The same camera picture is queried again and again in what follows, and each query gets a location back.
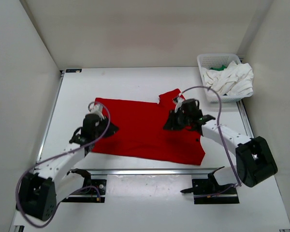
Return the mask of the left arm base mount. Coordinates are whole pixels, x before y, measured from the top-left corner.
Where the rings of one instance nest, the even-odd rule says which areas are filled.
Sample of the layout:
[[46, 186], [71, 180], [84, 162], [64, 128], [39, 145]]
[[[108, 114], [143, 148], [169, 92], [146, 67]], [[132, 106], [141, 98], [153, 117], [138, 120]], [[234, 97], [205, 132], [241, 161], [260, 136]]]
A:
[[104, 203], [107, 189], [107, 177], [95, 176], [84, 169], [71, 169], [66, 177], [80, 177], [82, 185], [65, 197], [63, 203]]

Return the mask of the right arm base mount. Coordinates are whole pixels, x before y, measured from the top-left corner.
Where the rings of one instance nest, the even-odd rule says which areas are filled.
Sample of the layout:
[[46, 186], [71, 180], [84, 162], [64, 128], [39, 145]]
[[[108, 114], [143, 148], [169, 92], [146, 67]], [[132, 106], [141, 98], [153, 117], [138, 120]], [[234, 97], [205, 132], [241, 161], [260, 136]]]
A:
[[192, 193], [194, 204], [239, 204], [236, 184], [220, 185], [214, 177], [222, 168], [224, 166], [208, 173], [206, 179], [192, 179], [192, 187], [183, 189], [180, 193]]

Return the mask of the red t-shirt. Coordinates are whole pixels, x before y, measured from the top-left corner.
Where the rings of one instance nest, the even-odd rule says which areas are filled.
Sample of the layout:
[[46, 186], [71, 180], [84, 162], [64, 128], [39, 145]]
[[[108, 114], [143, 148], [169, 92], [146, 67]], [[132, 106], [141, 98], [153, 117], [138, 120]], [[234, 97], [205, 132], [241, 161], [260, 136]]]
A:
[[109, 112], [119, 130], [100, 139], [93, 152], [200, 165], [205, 151], [198, 133], [163, 129], [169, 112], [175, 108], [173, 98], [179, 93], [174, 89], [160, 94], [158, 103], [96, 98], [106, 106], [103, 114]]

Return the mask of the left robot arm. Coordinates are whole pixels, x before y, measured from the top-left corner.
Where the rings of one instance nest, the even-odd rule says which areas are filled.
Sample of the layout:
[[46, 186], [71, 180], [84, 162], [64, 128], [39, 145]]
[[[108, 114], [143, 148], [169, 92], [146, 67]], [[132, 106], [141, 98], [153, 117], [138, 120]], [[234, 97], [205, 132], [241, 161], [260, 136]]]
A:
[[49, 220], [59, 202], [77, 190], [87, 193], [92, 182], [90, 173], [75, 165], [92, 151], [101, 138], [113, 136], [119, 127], [108, 117], [87, 114], [63, 153], [41, 161], [35, 172], [28, 171], [16, 188], [16, 208], [41, 221]]

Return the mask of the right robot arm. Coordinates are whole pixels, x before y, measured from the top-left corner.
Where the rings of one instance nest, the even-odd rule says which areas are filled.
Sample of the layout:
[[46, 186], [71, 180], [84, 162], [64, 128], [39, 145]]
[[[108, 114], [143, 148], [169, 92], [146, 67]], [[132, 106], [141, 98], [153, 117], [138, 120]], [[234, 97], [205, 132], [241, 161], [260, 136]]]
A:
[[247, 187], [254, 187], [278, 172], [277, 164], [267, 141], [263, 137], [251, 138], [240, 134], [218, 122], [212, 115], [203, 115], [196, 99], [173, 100], [175, 109], [169, 112], [163, 129], [169, 131], [195, 131], [235, 155], [236, 165], [231, 169], [236, 181]]

